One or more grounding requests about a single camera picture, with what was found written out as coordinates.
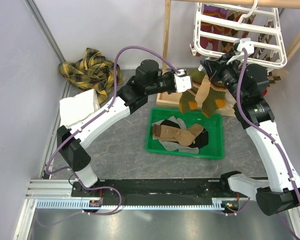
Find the olive striped sock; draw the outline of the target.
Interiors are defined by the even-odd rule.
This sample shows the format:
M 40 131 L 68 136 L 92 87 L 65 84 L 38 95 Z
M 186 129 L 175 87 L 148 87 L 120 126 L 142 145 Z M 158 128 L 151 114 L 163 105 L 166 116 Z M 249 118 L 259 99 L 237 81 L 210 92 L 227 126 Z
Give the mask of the olive striped sock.
M 206 74 L 199 70 L 191 70 L 188 75 L 192 80 L 192 88 L 183 92 L 179 99 L 179 110 L 183 114 L 195 110 L 198 107 L 196 95 Z
M 201 105 L 201 112 L 207 118 L 212 116 L 216 110 L 226 106 L 227 88 L 221 81 L 211 82 L 209 93 Z

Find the white clip hanger rack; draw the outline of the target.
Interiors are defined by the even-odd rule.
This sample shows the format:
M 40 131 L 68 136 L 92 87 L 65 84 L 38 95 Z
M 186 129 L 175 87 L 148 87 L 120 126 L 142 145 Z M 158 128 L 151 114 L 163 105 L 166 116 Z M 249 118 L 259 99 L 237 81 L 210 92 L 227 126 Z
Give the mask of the white clip hanger rack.
M 288 62 L 280 25 L 279 9 L 257 5 L 196 3 L 193 56 L 217 59 L 235 54 L 236 45 L 248 39 L 247 62 L 268 70 L 282 69 Z

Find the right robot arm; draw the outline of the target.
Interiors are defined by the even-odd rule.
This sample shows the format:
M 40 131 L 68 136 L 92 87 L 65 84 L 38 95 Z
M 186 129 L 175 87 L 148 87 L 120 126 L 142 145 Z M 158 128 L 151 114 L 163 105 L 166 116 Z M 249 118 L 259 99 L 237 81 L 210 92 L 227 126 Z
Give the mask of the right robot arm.
M 300 176 L 289 158 L 279 137 L 274 114 L 263 94 L 270 83 L 268 71 L 259 64 L 239 68 L 239 61 L 227 64 L 227 59 L 206 59 L 200 61 L 212 84 L 223 83 L 229 93 L 240 103 L 234 105 L 237 120 L 252 139 L 268 181 L 247 177 L 239 171 L 222 174 L 219 191 L 225 197 L 239 192 L 256 200 L 260 210 L 267 216 L 300 206 Z

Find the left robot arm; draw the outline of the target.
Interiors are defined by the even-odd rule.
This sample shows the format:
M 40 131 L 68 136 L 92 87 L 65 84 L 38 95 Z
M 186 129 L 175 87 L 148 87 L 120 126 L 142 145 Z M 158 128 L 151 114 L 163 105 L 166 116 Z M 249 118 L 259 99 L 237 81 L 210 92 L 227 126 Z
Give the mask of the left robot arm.
M 62 125 L 58 128 L 57 152 L 81 181 L 82 191 L 89 197 L 99 193 L 100 185 L 87 147 L 113 124 L 144 106 L 149 95 L 164 92 L 176 92 L 175 73 L 163 73 L 155 60 L 144 60 L 116 96 L 101 109 L 73 127 Z

